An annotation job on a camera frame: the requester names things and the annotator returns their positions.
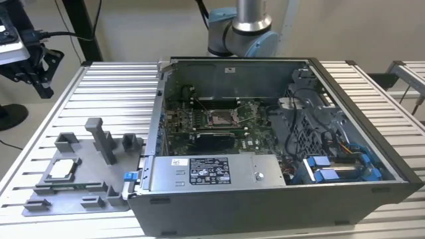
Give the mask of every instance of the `sticker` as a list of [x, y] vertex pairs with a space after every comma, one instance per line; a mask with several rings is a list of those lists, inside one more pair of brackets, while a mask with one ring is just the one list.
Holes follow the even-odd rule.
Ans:
[[188, 158], [173, 158], [172, 166], [187, 166], [188, 165]]
[[225, 72], [225, 73], [235, 73], [235, 72], [236, 72], [236, 68], [235, 68], [235, 67], [227, 67], [227, 68], [224, 69], [224, 72]]
[[228, 158], [191, 158], [192, 185], [231, 184]]

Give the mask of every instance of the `warning label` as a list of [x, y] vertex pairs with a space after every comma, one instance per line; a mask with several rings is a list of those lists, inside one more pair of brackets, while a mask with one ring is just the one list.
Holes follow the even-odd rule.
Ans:
[[228, 158], [191, 158], [192, 185], [231, 184], [231, 168]]

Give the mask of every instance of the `black cable wire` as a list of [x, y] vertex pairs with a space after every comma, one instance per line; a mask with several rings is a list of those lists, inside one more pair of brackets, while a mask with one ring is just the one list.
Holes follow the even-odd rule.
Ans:
[[410, 89], [410, 86], [408, 86], [406, 91], [405, 91], [405, 93], [404, 93], [404, 96], [401, 96], [401, 99], [400, 99], [398, 104], [401, 104], [401, 102], [404, 101], [409, 89]]
[[69, 32], [69, 31], [55, 31], [55, 32], [44, 32], [43, 33], [43, 38], [49, 38], [52, 36], [73, 36], [84, 41], [92, 41], [96, 38], [96, 28], [97, 28], [97, 22], [99, 22], [99, 15], [100, 15], [100, 9], [101, 9], [101, 0], [99, 0], [99, 7], [97, 7], [97, 12], [96, 12], [96, 18], [95, 18], [95, 24], [93, 24], [93, 32], [91, 38], [85, 38], [83, 36], [79, 36], [76, 33]]
[[[308, 91], [313, 91], [316, 94], [318, 94], [318, 92], [311, 88], [300, 88], [297, 89], [293, 93], [292, 93], [292, 103], [293, 103], [293, 118], [292, 118], [292, 123], [291, 123], [291, 128], [289, 128], [289, 134], [287, 136], [287, 139], [285, 139], [285, 144], [284, 144], [284, 147], [285, 147], [285, 151], [287, 153], [289, 154], [289, 156], [292, 156], [295, 158], [295, 160], [299, 161], [299, 158], [297, 158], [297, 155], [292, 152], [289, 152], [288, 150], [288, 144], [289, 144], [289, 140], [291, 140], [291, 137], [293, 135], [293, 131], [295, 131], [295, 127], [296, 127], [296, 121], [297, 121], [297, 105], [296, 105], [296, 102], [295, 102], [295, 99], [297, 99], [300, 102], [304, 102], [301, 98], [299, 98], [295, 94], [301, 91], [301, 90], [308, 90]], [[336, 133], [333, 133], [330, 131], [330, 128], [318, 120], [318, 118], [316, 117], [314, 113], [312, 113], [312, 117], [314, 119], [314, 121], [317, 121], [317, 123], [324, 127], [324, 129], [332, 134], [332, 138], [333, 138], [333, 141], [337, 142], [337, 137], [336, 137]]]
[[[60, 8], [59, 8], [59, 4], [57, 4], [57, 0], [55, 0], [55, 4], [56, 4], [56, 8], [57, 8], [57, 11], [59, 11], [59, 15], [60, 15], [60, 18], [61, 18], [61, 21], [65, 25], [65, 28], [67, 28], [67, 31], [69, 31], [69, 28], [68, 28], [68, 25], [67, 25], [67, 22], [65, 22], [65, 19], [64, 19], [64, 16], [61, 14], [61, 11], [60, 11]], [[75, 51], [75, 54], [77, 55], [77, 58], [79, 58], [79, 61], [80, 61], [80, 65], [81, 65], [81, 57], [79, 55], [79, 52], [77, 52], [77, 49], [75, 48], [75, 44], [73, 44], [73, 40], [72, 40], [72, 37], [69, 36], [69, 40], [71, 40], [71, 44], [72, 44], [72, 48], [73, 48], [73, 51]]]
[[420, 105], [416, 105], [414, 108], [413, 108], [413, 111], [412, 111], [412, 115], [413, 115], [413, 116], [414, 116], [414, 114], [417, 113], [418, 107], [420, 107]]
[[199, 4], [199, 9], [200, 9], [200, 13], [201, 13], [201, 17], [203, 17], [203, 21], [205, 24], [207, 29], [209, 29], [208, 27], [208, 23], [207, 23], [207, 19], [209, 18], [209, 13], [205, 7], [205, 4], [203, 2], [203, 0], [196, 0], [197, 4]]
[[209, 13], [208, 13], [208, 10], [207, 10], [207, 7], [205, 7], [205, 4], [204, 4], [204, 1], [203, 0], [196, 0], [197, 4], [199, 4], [199, 8], [200, 8], [200, 11], [201, 11], [201, 14], [203, 16], [207, 17], [207, 19], [211, 17]]
[[0, 143], [3, 143], [5, 146], [9, 146], [9, 147], [16, 148], [16, 149], [19, 149], [19, 150], [23, 150], [23, 148], [20, 148], [20, 147], [17, 147], [17, 146], [15, 146], [15, 145], [11, 145], [11, 144], [8, 144], [8, 143], [5, 143], [3, 140], [0, 140]]

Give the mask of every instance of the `circuit board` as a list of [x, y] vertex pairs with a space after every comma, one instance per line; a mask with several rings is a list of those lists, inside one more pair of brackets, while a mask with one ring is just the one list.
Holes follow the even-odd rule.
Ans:
[[259, 102], [241, 100], [235, 105], [196, 103], [172, 103], [167, 111], [169, 155], [281, 154], [265, 119], [265, 106]]

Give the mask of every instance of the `cable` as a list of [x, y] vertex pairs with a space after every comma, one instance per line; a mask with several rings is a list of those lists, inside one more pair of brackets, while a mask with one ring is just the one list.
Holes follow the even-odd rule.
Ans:
[[368, 156], [368, 157], [370, 158], [370, 160], [372, 160], [370, 151], [369, 151], [365, 147], [362, 147], [360, 144], [350, 143], [350, 144], [346, 144], [345, 146], [346, 146], [348, 148], [349, 148], [349, 147], [360, 148], [360, 149], [365, 152], [366, 156]]
[[341, 147], [344, 148], [344, 150], [345, 150], [348, 153], [353, 153], [353, 152], [348, 149], [348, 147], [344, 146], [342, 143], [340, 143], [340, 145], [341, 145]]
[[[57, 8], [57, 11], [59, 11], [59, 15], [60, 15], [60, 18], [61, 18], [61, 21], [65, 25], [65, 28], [67, 28], [67, 31], [69, 31], [69, 28], [68, 28], [68, 25], [67, 25], [67, 22], [65, 22], [65, 19], [64, 19], [64, 16], [61, 14], [61, 11], [60, 11], [60, 8], [59, 8], [59, 4], [57, 4], [57, 0], [55, 0], [55, 4], [56, 4], [56, 8]], [[75, 51], [75, 54], [77, 55], [77, 58], [79, 58], [79, 61], [80, 61], [80, 65], [81, 65], [81, 57], [79, 55], [79, 52], [77, 52], [77, 49], [75, 48], [75, 44], [73, 44], [73, 40], [72, 40], [72, 37], [69, 36], [69, 40], [71, 40], [71, 44], [72, 44], [72, 48], [73, 48], [73, 51]]]
[[17, 147], [17, 146], [15, 146], [15, 145], [11, 145], [11, 144], [8, 144], [8, 143], [5, 143], [3, 140], [0, 140], [0, 143], [3, 143], [5, 146], [9, 146], [9, 147], [16, 148], [16, 149], [19, 149], [19, 150], [23, 150], [23, 148], [20, 148], [20, 147]]
[[401, 104], [401, 102], [404, 101], [409, 89], [410, 89], [410, 86], [408, 86], [406, 91], [405, 91], [405, 93], [404, 93], [404, 96], [401, 96], [401, 99], [400, 99], [398, 104]]
[[207, 7], [205, 7], [205, 4], [203, 2], [203, 0], [195, 0], [199, 4], [199, 8], [200, 8], [200, 11], [201, 11], [201, 14], [203, 16], [207, 17], [207, 19], [211, 17], [209, 13], [208, 13], [208, 10], [207, 10]]
[[101, 0], [99, 0], [99, 7], [97, 7], [97, 12], [96, 12], [96, 18], [95, 18], [93, 31], [92, 31], [91, 38], [81, 37], [76, 33], [69, 32], [69, 31], [55, 31], [55, 32], [43, 32], [41, 33], [41, 39], [51, 38], [52, 36], [73, 36], [73, 37], [76, 37], [76, 38], [79, 38], [79, 39], [81, 39], [84, 41], [95, 40], [100, 9], [101, 9]]
[[203, 21], [204, 21], [205, 27], [207, 27], [207, 29], [209, 29], [207, 20], [209, 19], [211, 15], [208, 13], [205, 4], [204, 4], [203, 0], [196, 0], [196, 2], [199, 4], [199, 9], [200, 9], [200, 13], [201, 13], [201, 17], [203, 17]]
[[416, 105], [414, 108], [413, 108], [413, 111], [412, 111], [412, 115], [413, 115], [413, 116], [414, 116], [414, 114], [417, 113], [418, 107], [420, 107], [420, 105]]
[[[292, 96], [291, 96], [291, 98], [292, 98], [292, 103], [293, 103], [293, 118], [292, 118], [292, 123], [291, 123], [291, 128], [289, 128], [289, 134], [288, 134], [288, 136], [287, 136], [287, 140], [285, 140], [284, 147], [285, 147], [287, 153], [288, 153], [297, 161], [299, 161], [299, 158], [297, 158], [297, 155], [296, 155], [297, 152], [295, 152], [295, 153], [289, 152], [289, 150], [288, 150], [288, 144], [289, 144], [291, 137], [292, 137], [292, 135], [293, 135], [293, 131], [295, 131], [295, 127], [296, 127], [296, 121], [297, 121], [297, 105], [296, 105], [295, 99], [297, 99], [300, 102], [303, 102], [303, 100], [301, 100], [295, 94], [296, 94], [299, 91], [301, 91], [301, 90], [313, 91], [316, 94], [318, 94], [317, 91], [313, 90], [313, 89], [311, 89], [311, 88], [300, 88], [300, 89], [297, 89], [297, 90], [292, 93]], [[330, 131], [330, 128], [318, 120], [318, 118], [314, 116], [313, 113], [312, 113], [312, 117], [313, 117], [313, 119], [317, 121], [317, 123], [325, 128], [326, 132], [329, 132], [329, 133], [332, 134], [332, 139], [334, 140], [334, 142], [337, 142], [336, 133], [333, 133], [333, 132]]]

